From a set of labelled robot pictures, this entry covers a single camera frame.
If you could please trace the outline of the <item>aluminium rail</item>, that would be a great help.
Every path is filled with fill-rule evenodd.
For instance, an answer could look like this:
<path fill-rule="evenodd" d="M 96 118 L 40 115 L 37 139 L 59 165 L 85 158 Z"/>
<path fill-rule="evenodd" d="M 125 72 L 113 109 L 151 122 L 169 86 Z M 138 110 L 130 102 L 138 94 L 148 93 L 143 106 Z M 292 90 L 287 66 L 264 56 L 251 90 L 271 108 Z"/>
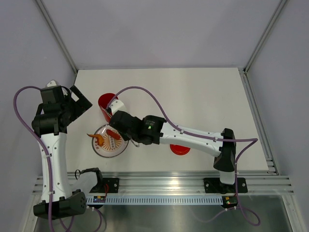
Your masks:
<path fill-rule="evenodd" d="M 262 122 L 262 118 L 258 109 L 257 101 L 253 92 L 252 85 L 250 84 L 249 78 L 246 72 L 242 68 L 238 68 L 240 78 L 246 92 L 247 100 L 250 105 L 251 113 L 253 116 L 253 120 L 257 129 L 257 133 L 259 136 L 259 141 L 261 143 L 265 158 L 267 161 L 272 162 L 273 166 L 269 168 L 268 173 L 272 175 L 281 175 L 280 170 L 278 168 L 277 162 L 275 161 L 275 157 Z"/>
<path fill-rule="evenodd" d="M 119 195 L 204 195 L 203 179 L 215 172 L 106 172 L 119 178 Z M 293 195 L 289 177 L 269 173 L 242 173 L 248 195 Z"/>

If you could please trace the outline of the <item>aluminium frame post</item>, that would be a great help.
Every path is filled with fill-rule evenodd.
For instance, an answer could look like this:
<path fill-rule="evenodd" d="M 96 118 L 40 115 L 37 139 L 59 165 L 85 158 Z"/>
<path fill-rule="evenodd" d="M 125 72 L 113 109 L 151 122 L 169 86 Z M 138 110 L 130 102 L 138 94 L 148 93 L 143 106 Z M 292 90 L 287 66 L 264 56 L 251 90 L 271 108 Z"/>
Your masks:
<path fill-rule="evenodd" d="M 268 21 L 265 29 L 263 30 L 262 35 L 260 36 L 257 45 L 255 46 L 249 60 L 247 61 L 246 65 L 243 68 L 244 74 L 247 74 L 251 68 L 251 66 L 254 64 L 255 60 L 257 59 L 259 53 L 261 52 L 264 44 L 266 43 L 267 39 L 271 35 L 271 32 L 273 28 L 275 27 L 275 24 L 279 20 L 281 14 L 283 13 L 285 7 L 289 3 L 289 0 L 280 0 L 278 5 L 276 6 L 270 20 Z"/>
<path fill-rule="evenodd" d="M 47 7 L 44 4 L 44 1 L 43 0 L 34 0 L 34 3 L 36 4 L 39 12 L 43 16 L 50 32 L 52 33 L 52 36 L 54 37 L 59 49 L 61 50 L 61 52 L 62 52 L 62 54 L 65 58 L 65 60 L 69 64 L 74 75 L 77 76 L 78 68 L 77 68 L 72 56 L 70 55 L 65 43 L 63 42 L 61 35 L 58 32 L 58 29 L 56 28 L 56 25 L 54 24 L 53 19 L 52 19 L 51 15 L 49 14 Z"/>

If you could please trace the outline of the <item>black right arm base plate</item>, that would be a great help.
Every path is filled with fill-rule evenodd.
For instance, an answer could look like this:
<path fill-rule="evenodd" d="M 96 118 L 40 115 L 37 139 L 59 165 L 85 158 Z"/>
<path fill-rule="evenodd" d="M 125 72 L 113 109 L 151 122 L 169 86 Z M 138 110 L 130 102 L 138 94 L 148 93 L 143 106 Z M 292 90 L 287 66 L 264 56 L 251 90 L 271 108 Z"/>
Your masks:
<path fill-rule="evenodd" d="M 204 178 L 204 189 L 205 193 L 220 193 L 220 194 L 227 194 L 227 193 L 236 193 L 236 184 L 228 185 L 223 184 L 220 182 L 219 178 Z M 243 177 L 237 178 L 237 185 L 238 185 L 238 193 L 247 193 L 247 183 L 246 179 Z"/>

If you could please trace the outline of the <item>aluminium front rail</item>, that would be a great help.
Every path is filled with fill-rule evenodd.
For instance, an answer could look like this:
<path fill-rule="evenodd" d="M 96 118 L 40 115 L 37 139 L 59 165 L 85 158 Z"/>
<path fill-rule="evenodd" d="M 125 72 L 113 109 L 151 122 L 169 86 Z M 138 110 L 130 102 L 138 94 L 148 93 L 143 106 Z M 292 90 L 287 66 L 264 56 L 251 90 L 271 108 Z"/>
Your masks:
<path fill-rule="evenodd" d="M 106 172 L 119 178 L 119 195 L 204 195 L 203 179 L 215 172 Z M 242 173 L 248 195 L 293 195 L 289 177 L 269 173 Z"/>

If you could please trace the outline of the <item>red grilled sausage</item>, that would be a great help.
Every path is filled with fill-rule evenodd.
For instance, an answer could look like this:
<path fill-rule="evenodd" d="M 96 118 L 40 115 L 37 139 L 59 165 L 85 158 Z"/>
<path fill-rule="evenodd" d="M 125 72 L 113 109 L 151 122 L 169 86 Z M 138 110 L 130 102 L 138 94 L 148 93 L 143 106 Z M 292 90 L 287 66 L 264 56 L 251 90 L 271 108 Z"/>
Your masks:
<path fill-rule="evenodd" d="M 115 139 L 115 140 L 121 140 L 121 136 L 120 136 L 118 133 L 116 133 L 116 132 L 114 132 L 114 131 L 112 131 L 112 130 L 110 130 L 110 129 L 107 129 L 107 130 L 106 130 L 106 133 L 107 133 L 110 137 L 112 137 L 113 139 Z"/>

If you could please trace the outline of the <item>aluminium right side rail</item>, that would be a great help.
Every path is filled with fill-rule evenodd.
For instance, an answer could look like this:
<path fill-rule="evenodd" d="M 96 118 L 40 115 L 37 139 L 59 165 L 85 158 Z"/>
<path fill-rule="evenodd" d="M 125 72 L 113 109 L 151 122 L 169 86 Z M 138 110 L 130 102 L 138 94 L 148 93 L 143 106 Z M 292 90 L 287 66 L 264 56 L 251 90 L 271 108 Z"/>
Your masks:
<path fill-rule="evenodd" d="M 261 143 L 265 158 L 267 161 L 272 162 L 273 166 L 269 168 L 268 173 L 272 175 L 281 175 L 280 170 L 278 168 L 277 162 L 275 161 L 275 157 L 262 122 L 262 118 L 258 109 L 257 101 L 253 92 L 252 85 L 250 84 L 249 78 L 246 72 L 242 68 L 238 68 L 240 78 L 246 92 L 247 100 L 250 105 L 251 113 L 253 116 L 253 120 L 257 129 L 257 133 L 259 136 L 259 141 Z"/>

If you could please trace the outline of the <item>aluminium right frame post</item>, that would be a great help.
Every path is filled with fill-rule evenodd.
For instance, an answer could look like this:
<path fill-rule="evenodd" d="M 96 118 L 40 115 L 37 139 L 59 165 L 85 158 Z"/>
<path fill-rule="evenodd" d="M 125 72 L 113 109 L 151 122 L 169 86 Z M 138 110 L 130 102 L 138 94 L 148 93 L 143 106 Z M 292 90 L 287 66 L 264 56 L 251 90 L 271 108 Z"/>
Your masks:
<path fill-rule="evenodd" d="M 261 52 L 264 44 L 266 43 L 267 39 L 271 35 L 271 32 L 273 28 L 275 27 L 275 24 L 279 20 L 281 14 L 283 13 L 285 7 L 289 3 L 289 0 L 280 0 L 278 5 L 276 6 L 270 20 L 268 21 L 265 29 L 263 30 L 262 35 L 260 36 L 257 45 L 255 46 L 249 60 L 247 61 L 246 65 L 243 68 L 244 74 L 247 74 L 251 68 L 251 66 L 254 64 L 255 60 L 257 59 L 259 53 Z"/>

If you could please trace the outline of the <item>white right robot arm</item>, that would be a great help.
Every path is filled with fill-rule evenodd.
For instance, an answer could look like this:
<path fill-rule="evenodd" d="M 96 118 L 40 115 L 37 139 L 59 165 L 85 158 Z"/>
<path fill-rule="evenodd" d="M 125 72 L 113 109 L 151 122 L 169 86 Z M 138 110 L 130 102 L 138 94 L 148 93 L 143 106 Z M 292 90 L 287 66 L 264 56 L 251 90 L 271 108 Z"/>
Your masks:
<path fill-rule="evenodd" d="M 135 146 L 167 144 L 203 151 L 214 157 L 213 167 L 219 172 L 220 188 L 231 191 L 236 186 L 236 142 L 231 129 L 219 133 L 192 130 L 172 123 L 167 115 L 139 119 L 130 115 L 113 93 L 101 95 L 98 105 L 109 125 L 124 141 L 131 141 Z"/>

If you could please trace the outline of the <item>orange fried chicken wing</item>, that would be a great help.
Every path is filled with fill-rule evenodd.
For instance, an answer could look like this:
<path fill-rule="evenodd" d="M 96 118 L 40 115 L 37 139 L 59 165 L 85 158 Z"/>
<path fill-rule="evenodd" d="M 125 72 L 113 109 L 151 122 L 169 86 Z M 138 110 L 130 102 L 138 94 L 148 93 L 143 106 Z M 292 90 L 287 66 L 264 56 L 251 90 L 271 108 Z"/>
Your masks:
<path fill-rule="evenodd" d="M 104 145 L 104 138 L 100 134 L 87 134 L 89 137 L 95 139 L 95 143 L 102 147 Z"/>

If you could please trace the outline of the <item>aluminium left frame post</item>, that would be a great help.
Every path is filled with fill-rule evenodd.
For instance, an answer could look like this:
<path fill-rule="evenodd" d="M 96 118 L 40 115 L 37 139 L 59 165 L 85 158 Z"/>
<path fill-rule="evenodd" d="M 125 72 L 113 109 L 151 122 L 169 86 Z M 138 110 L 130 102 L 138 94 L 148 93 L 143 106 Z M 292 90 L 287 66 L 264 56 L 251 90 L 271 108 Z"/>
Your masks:
<path fill-rule="evenodd" d="M 50 32 L 52 33 L 52 36 L 54 37 L 59 49 L 61 50 L 61 52 L 62 52 L 62 54 L 65 58 L 65 60 L 69 64 L 74 75 L 77 76 L 78 68 L 77 68 L 72 56 L 70 55 L 65 43 L 63 42 L 61 35 L 58 32 L 58 29 L 56 28 L 56 25 L 54 24 L 53 19 L 52 19 L 51 15 L 49 14 L 47 7 L 44 4 L 44 1 L 43 0 L 34 0 L 34 3 L 36 4 L 39 12 L 43 16 Z"/>

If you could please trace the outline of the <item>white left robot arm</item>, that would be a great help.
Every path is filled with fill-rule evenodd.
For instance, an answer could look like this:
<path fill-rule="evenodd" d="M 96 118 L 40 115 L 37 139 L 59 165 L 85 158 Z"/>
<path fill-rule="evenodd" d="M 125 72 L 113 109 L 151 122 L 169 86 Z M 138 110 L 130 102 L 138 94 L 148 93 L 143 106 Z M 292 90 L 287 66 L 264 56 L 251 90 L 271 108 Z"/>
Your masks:
<path fill-rule="evenodd" d="M 42 103 L 31 123 L 41 149 L 43 174 L 41 202 L 33 207 L 33 213 L 51 220 L 83 214 L 87 194 L 104 188 L 99 168 L 82 170 L 77 182 L 69 184 L 65 154 L 67 127 L 92 103 L 76 86 L 68 88 L 67 94 L 63 90 L 59 85 L 40 90 Z"/>

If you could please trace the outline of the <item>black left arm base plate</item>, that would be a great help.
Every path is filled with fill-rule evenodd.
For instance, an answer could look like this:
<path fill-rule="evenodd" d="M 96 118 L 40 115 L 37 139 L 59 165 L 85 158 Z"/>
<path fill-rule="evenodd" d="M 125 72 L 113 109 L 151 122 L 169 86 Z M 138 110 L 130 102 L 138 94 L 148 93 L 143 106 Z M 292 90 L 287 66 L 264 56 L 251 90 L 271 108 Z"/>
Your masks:
<path fill-rule="evenodd" d="M 112 178 L 103 178 L 102 182 L 98 183 L 94 186 L 90 193 L 118 193 L 119 190 L 119 178 L 112 177 Z"/>

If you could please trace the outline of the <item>white plate with red print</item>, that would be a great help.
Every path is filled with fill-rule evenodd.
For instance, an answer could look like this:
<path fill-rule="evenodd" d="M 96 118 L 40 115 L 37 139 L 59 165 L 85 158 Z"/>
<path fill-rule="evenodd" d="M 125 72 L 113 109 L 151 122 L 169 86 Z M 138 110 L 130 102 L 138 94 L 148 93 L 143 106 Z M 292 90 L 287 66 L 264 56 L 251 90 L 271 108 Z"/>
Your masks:
<path fill-rule="evenodd" d="M 128 141 L 125 141 L 122 137 L 121 140 L 113 139 L 106 133 L 107 129 L 110 129 L 120 135 L 120 133 L 114 128 L 112 128 L 109 124 L 105 124 L 101 126 L 99 129 L 97 129 L 96 132 L 94 133 L 102 135 L 102 137 L 104 138 L 104 145 L 102 147 L 98 146 L 95 143 L 95 139 L 92 138 L 92 148 L 95 151 L 95 153 L 101 157 L 114 158 L 122 154 L 126 150 L 128 146 Z"/>

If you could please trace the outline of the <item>red cylindrical lunch container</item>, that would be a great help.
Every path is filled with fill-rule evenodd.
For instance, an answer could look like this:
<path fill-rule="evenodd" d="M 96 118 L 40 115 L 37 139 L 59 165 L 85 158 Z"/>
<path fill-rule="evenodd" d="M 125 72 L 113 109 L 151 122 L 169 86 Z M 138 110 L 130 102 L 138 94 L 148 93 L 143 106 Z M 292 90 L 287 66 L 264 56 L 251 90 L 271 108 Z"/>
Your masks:
<path fill-rule="evenodd" d="M 112 117 L 112 110 L 110 108 L 107 108 L 107 104 L 114 96 L 115 94 L 113 93 L 105 93 L 101 95 L 98 99 L 99 108 L 102 111 L 103 116 L 108 123 L 110 122 L 110 119 Z"/>

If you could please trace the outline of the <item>stainless steel tongs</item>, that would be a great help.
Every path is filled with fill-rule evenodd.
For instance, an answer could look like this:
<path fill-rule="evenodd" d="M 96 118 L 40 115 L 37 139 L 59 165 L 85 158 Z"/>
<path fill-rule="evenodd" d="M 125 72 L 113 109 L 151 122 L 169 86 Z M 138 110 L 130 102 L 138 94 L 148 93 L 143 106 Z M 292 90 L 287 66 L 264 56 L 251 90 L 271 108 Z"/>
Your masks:
<path fill-rule="evenodd" d="M 130 142 L 135 146 L 135 147 L 140 147 L 140 144 L 136 141 L 134 141 L 131 137 L 130 137 Z"/>

